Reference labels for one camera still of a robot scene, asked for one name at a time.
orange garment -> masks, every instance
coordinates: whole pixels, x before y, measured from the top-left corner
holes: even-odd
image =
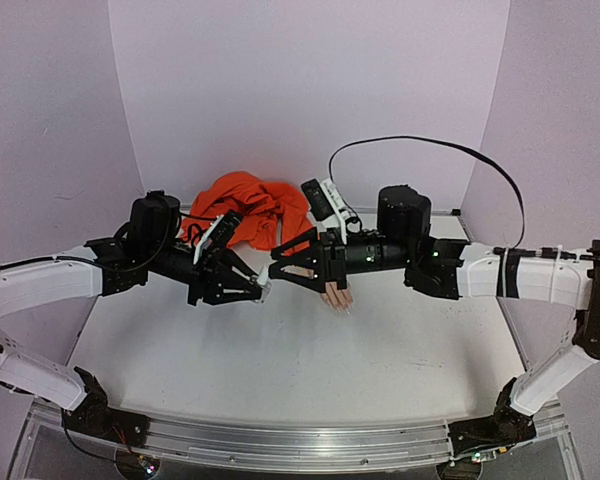
[[[215,218],[229,210],[244,215],[229,246],[247,241],[258,250],[271,250],[278,246],[278,222],[282,222],[282,243],[313,227],[307,219],[309,203],[292,185],[280,182],[263,182],[247,172],[234,172],[219,178],[213,186],[201,192],[191,207],[191,215]],[[198,224],[203,230],[212,222],[185,218],[182,221],[188,238],[189,226]]]

robotic hand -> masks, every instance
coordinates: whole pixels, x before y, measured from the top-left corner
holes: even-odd
[[[178,199],[150,192],[134,202],[129,222],[114,237],[91,240],[59,255],[0,265],[0,318],[67,298],[122,293],[145,285],[149,272],[187,284],[191,305],[199,300],[211,305],[264,301],[270,289],[266,269],[257,274],[227,248],[241,215],[219,217],[195,247],[176,238],[180,218]],[[116,425],[130,446],[144,442],[148,418],[110,408],[93,375],[27,352],[1,331],[0,384],[56,403],[71,430],[118,441],[112,429]]]
[[[502,390],[493,415],[449,425],[454,457],[507,448],[535,437],[533,415],[586,368],[600,361],[600,240],[573,252],[490,247],[429,235],[431,202],[412,188],[383,188],[377,228],[348,233],[351,214],[331,180],[302,186],[314,217],[313,229],[272,251],[272,279],[317,292],[327,282],[345,288],[347,275],[403,268],[404,284],[425,295],[458,300],[507,297],[560,303],[576,310],[576,321],[555,353]],[[309,247],[291,254],[291,248]],[[296,275],[290,266],[313,271]]]

red cloth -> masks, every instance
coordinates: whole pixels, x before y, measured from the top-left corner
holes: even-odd
[[[191,207],[191,215],[215,218],[229,210],[244,215],[229,246],[247,241],[258,250],[271,250],[278,245],[278,222],[282,222],[282,243],[313,228],[307,219],[309,203],[304,195],[288,183],[263,182],[247,172],[234,172],[219,178],[201,192]],[[198,224],[203,230],[211,222],[185,218],[182,239],[190,241],[188,229]]]

